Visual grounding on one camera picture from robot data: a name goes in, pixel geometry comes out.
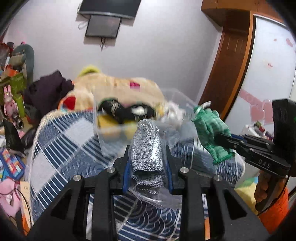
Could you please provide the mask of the right hand orange glove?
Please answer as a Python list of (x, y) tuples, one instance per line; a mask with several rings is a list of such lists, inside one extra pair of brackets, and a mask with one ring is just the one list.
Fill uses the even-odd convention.
[[(271, 175), (269, 173), (266, 173), (264, 171), (260, 171), (260, 174), (258, 176), (258, 183), (256, 185), (254, 198), (256, 200), (256, 203), (260, 203), (263, 200), (267, 198), (267, 189), (269, 187), (268, 182), (271, 178)], [(285, 182), (286, 178), (278, 180), (276, 186), (274, 187), (274, 200), (276, 200), (279, 196), (281, 196), (282, 190), (285, 189)]]

